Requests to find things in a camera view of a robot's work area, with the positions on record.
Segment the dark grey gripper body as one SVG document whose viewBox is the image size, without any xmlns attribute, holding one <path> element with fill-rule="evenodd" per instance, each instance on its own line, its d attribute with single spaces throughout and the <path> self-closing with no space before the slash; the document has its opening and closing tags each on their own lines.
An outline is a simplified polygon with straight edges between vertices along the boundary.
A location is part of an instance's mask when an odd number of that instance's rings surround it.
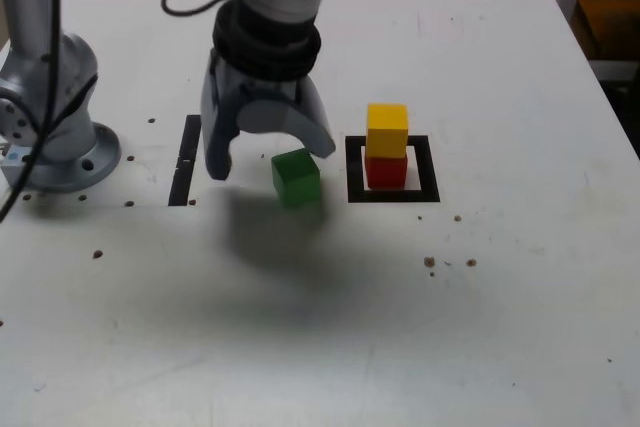
<svg viewBox="0 0 640 427">
<path fill-rule="evenodd" d="M 218 62 L 218 100 L 221 105 L 243 105 L 262 98 L 299 100 L 307 76 L 292 81 L 267 81 L 245 74 L 226 61 Z"/>
</svg>

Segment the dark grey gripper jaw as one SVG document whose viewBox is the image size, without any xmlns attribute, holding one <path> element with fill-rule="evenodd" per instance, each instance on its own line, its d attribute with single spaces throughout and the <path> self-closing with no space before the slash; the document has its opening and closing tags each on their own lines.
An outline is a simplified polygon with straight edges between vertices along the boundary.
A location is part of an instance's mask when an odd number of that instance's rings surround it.
<svg viewBox="0 0 640 427">
<path fill-rule="evenodd" d="M 231 170 L 230 143 L 240 129 L 240 86 L 244 76 L 212 48 L 205 71 L 201 96 L 201 126 L 207 172 L 214 180 L 224 181 Z"/>
</svg>

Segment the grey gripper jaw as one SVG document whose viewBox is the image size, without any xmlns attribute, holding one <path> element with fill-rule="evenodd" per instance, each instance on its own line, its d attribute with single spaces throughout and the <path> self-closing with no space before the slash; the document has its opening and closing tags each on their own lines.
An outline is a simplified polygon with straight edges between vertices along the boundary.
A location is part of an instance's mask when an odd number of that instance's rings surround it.
<svg viewBox="0 0 640 427">
<path fill-rule="evenodd" d="M 283 133 L 298 139 L 319 158 L 331 156 L 336 145 L 324 105 L 313 81 L 300 85 L 299 100 L 262 98 L 246 103 L 237 114 L 241 131 L 252 134 Z"/>
</svg>

